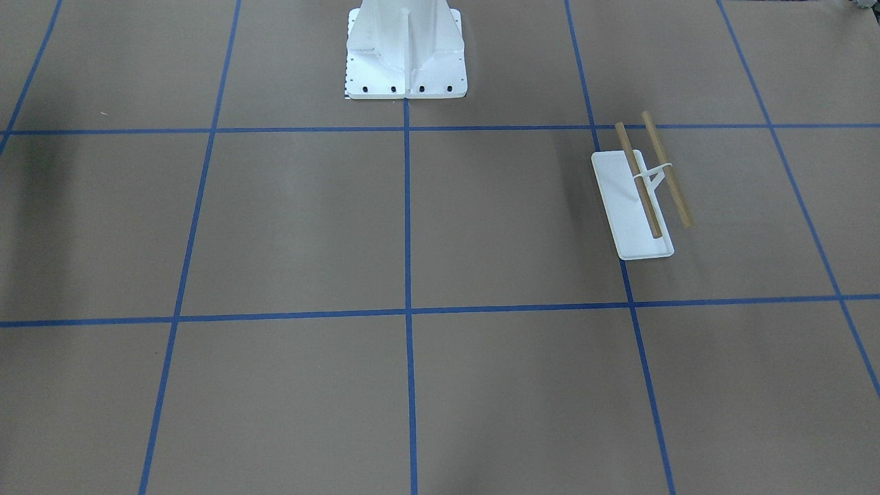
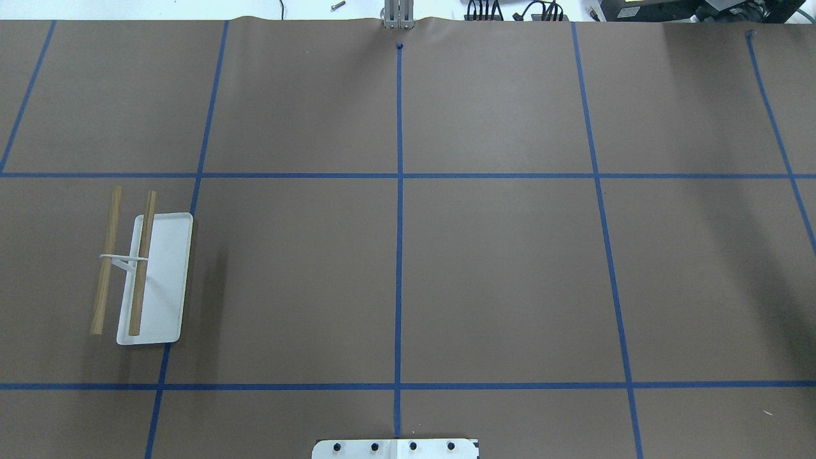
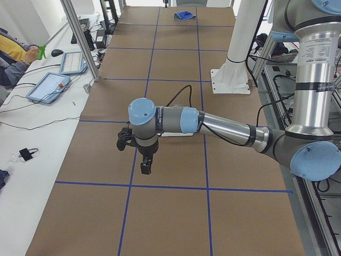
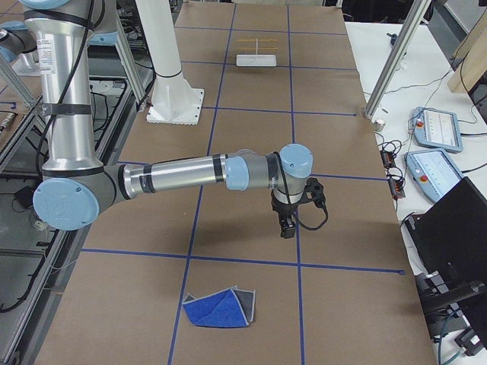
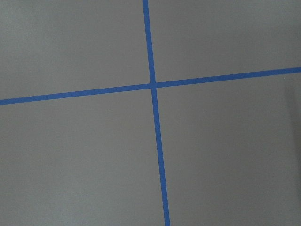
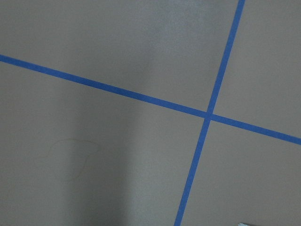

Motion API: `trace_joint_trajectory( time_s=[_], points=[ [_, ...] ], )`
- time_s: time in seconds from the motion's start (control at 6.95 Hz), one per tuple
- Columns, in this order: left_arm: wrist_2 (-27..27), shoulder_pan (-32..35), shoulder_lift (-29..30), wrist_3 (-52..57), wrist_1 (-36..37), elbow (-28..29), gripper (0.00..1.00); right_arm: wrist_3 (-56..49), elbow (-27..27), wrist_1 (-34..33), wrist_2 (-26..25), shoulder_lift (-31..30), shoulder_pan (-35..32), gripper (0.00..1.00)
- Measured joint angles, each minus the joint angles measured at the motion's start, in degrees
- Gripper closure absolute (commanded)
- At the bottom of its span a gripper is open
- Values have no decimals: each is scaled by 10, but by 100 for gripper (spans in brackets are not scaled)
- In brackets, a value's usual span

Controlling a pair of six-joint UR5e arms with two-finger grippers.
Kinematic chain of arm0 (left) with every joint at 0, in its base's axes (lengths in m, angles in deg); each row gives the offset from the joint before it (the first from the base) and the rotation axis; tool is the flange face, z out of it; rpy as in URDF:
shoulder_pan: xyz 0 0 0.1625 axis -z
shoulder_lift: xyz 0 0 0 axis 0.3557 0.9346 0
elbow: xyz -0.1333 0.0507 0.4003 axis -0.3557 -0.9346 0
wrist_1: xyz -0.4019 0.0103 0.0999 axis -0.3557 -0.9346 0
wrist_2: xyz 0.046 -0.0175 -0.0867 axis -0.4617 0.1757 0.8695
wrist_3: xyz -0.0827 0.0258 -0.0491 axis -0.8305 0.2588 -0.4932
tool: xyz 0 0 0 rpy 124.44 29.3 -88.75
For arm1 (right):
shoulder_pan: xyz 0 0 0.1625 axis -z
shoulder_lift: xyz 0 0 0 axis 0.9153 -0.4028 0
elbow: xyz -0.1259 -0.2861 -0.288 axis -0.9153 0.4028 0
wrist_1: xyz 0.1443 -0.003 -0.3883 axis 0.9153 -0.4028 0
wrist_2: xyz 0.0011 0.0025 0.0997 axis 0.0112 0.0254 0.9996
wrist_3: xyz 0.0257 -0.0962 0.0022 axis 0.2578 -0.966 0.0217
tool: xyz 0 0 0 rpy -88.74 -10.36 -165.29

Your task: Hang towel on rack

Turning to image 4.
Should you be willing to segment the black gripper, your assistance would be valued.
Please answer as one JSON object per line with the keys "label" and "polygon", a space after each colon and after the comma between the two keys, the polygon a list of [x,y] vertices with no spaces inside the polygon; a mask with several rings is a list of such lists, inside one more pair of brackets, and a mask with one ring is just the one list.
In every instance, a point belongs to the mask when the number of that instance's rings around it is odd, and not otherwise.
{"label": "black gripper", "polygon": [[293,238],[296,232],[296,222],[293,213],[298,209],[298,205],[304,202],[304,195],[287,196],[281,192],[271,192],[272,210],[279,216],[281,225],[281,238]]}

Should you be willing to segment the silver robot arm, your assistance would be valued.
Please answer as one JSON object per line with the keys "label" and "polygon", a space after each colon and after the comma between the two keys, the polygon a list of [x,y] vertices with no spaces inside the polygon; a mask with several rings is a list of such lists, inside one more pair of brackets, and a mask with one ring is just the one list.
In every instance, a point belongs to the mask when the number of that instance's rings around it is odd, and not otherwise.
{"label": "silver robot arm", "polygon": [[260,156],[249,150],[146,165],[107,167],[94,150],[88,42],[116,31],[113,1],[25,1],[24,19],[37,39],[49,157],[33,195],[37,215],[58,230],[78,230],[105,210],[141,194],[224,183],[230,190],[267,188],[281,235],[294,236],[299,205],[325,208],[311,176],[313,155],[301,144]]}
{"label": "silver robot arm", "polygon": [[1,24],[1,56],[7,63],[12,63],[21,56],[38,63],[36,38],[23,21],[7,21]]}

